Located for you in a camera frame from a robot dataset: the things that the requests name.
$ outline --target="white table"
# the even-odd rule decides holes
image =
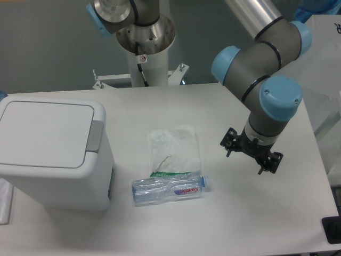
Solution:
[[[10,224],[0,227],[0,255],[274,255],[341,249],[328,244],[321,218],[337,215],[302,103],[274,150],[277,173],[258,175],[255,160],[219,145],[249,111],[218,84],[46,92],[27,95],[97,100],[117,163],[106,212],[45,209],[15,190]],[[148,132],[194,126],[203,198],[134,207],[131,181],[149,176]]]

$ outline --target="bottle label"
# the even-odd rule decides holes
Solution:
[[[180,174],[188,174],[189,172],[153,172],[151,177],[167,177],[167,176],[175,176]]]
[[[193,194],[197,193],[199,191],[199,188],[188,188],[188,189],[180,189],[174,191],[175,194],[179,195],[186,195],[186,194]]]

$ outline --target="water bottle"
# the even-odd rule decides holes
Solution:
[[[198,198],[207,190],[208,180],[199,172],[168,177],[152,177],[132,182],[136,206],[159,204],[165,201]]]

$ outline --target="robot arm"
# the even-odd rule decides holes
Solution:
[[[247,51],[230,46],[212,65],[214,76],[250,111],[241,135],[230,128],[221,145],[228,151],[242,151],[256,159],[263,171],[275,173],[283,154],[270,152],[302,100],[293,80],[273,76],[308,50],[312,36],[307,26],[288,23],[266,0],[226,0],[256,44]]]
[[[160,14],[159,0],[95,0],[86,9],[102,36],[116,33],[127,53],[133,87],[168,84],[175,28]]]
[[[133,23],[141,27],[153,25],[160,17],[159,0],[95,0],[86,9],[104,37]]]

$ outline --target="clear plastic bag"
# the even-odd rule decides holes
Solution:
[[[152,131],[148,142],[151,176],[200,171],[198,144],[192,126]]]

